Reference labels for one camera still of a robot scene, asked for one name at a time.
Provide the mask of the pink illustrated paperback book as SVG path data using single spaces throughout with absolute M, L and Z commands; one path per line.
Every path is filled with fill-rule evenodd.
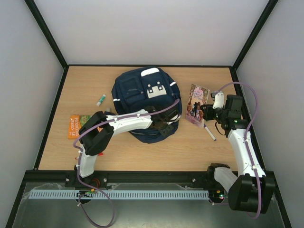
M 203 128 L 204 114 L 201 108 L 208 101 L 210 90 L 199 85 L 192 84 L 186 108 L 185 118 L 199 128 Z

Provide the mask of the navy blue student backpack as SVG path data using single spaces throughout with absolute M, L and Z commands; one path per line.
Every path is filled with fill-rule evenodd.
M 159 67 L 142 67 L 121 74 L 112 88 L 119 115 L 153 106 L 161 111 L 181 99 L 177 83 Z M 182 104 L 175 105 L 182 114 Z

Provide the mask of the orange Treehouse children's book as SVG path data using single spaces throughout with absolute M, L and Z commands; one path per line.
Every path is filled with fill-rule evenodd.
M 74 140 L 79 136 L 79 130 L 86 124 L 92 115 L 71 115 L 67 138 Z

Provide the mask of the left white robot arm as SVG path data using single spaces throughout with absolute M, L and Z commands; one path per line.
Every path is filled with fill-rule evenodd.
M 86 178 L 94 173 L 97 156 L 107 148 L 112 137 L 129 132 L 143 143 L 157 143 L 177 131 L 180 117 L 175 106 L 161 111 L 148 106 L 123 115 L 96 112 L 79 130 L 79 136 L 73 143 L 81 155 L 76 165 L 79 176 Z

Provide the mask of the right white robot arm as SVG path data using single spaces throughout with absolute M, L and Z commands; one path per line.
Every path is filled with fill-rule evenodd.
M 242 119 L 243 98 L 224 96 L 223 92 L 212 93 L 211 97 L 214 103 L 202 106 L 204 120 L 215 120 L 221 125 L 235 154 L 237 174 L 228 165 L 212 163 L 208 167 L 208 183 L 224 188 L 232 210 L 265 214 L 276 185 L 257 160 L 248 121 Z

